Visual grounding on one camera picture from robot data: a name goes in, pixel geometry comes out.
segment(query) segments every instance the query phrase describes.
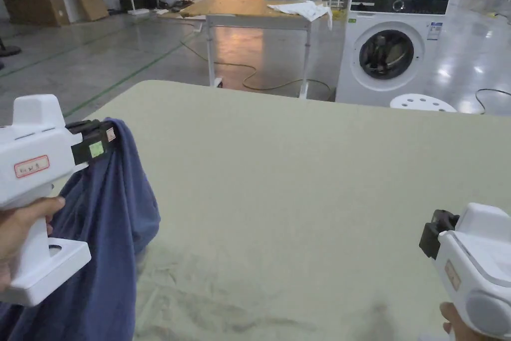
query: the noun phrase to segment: table surface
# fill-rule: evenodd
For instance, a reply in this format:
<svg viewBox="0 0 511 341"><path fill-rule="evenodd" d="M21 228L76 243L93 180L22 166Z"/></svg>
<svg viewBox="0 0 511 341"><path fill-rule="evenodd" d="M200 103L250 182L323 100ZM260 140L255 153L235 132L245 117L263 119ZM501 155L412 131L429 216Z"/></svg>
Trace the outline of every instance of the table surface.
<svg viewBox="0 0 511 341"><path fill-rule="evenodd" d="M269 4L294 4L301 0L201 0L183 9L182 17L204 15L236 15L255 17L302 18L299 15L289 15L268 7ZM168 14L160 17L170 18Z"/></svg>
<svg viewBox="0 0 511 341"><path fill-rule="evenodd" d="M131 128L162 214L138 340L440 335L425 222L471 201L511 212L509 118L165 81L90 118L106 116Z"/></svg>

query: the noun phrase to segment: hand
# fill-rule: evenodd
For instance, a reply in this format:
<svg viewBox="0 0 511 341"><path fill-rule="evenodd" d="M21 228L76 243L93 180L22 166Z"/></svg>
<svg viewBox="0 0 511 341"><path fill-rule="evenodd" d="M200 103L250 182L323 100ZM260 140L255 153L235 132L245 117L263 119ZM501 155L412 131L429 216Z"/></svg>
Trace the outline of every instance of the hand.
<svg viewBox="0 0 511 341"><path fill-rule="evenodd" d="M460 314L456 310L456 307L451 302L444 302L440 305L440 312L442 316L449 321L444 323L444 330L449 334L451 329L454 329L456 335L456 341L493 341L491 337L480 335L475 333L469 328L460 317Z"/></svg>
<svg viewBox="0 0 511 341"><path fill-rule="evenodd" d="M30 227L44 217L48 223L64 205L63 197L41 198L29 206L0 212L0 292L11 283L9 262L20 251ZM49 224L46 228L51 234L53 229Z"/></svg>

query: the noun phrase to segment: white chair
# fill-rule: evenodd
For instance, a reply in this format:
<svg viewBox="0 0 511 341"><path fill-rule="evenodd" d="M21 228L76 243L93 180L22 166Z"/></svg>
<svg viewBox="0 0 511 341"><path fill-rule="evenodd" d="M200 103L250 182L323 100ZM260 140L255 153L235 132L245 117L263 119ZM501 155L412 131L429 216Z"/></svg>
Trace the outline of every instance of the white chair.
<svg viewBox="0 0 511 341"><path fill-rule="evenodd" d="M390 108L457 112L444 101L418 93L406 93L394 98L390 102Z"/></svg>

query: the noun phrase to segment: blue item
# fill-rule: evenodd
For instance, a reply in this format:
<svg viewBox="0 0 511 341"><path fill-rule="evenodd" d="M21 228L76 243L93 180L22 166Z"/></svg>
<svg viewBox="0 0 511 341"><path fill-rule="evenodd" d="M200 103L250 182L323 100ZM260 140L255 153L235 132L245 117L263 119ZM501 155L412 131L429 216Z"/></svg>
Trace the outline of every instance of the blue item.
<svg viewBox="0 0 511 341"><path fill-rule="evenodd" d="M0 305L7 341L131 341L135 255L156 236L160 216L133 136L123 121L115 150L71 176L66 206L51 222L56 237L86 241L91 261L40 305Z"/></svg>

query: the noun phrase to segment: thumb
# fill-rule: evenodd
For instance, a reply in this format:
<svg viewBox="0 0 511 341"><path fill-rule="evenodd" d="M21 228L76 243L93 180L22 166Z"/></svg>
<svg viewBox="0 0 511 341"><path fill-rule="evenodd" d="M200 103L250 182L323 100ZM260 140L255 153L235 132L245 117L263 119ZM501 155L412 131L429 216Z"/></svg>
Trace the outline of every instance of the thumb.
<svg viewBox="0 0 511 341"><path fill-rule="evenodd" d="M442 316L444 316L444 318L453 325L454 328L456 328L458 325L464 324L460 314L452 302L441 303L440 312L442 313Z"/></svg>
<svg viewBox="0 0 511 341"><path fill-rule="evenodd" d="M54 215L61 210L64 205L65 199L63 197L45 197L34 201L29 206L19 209L17 214L32 226L36 220Z"/></svg>

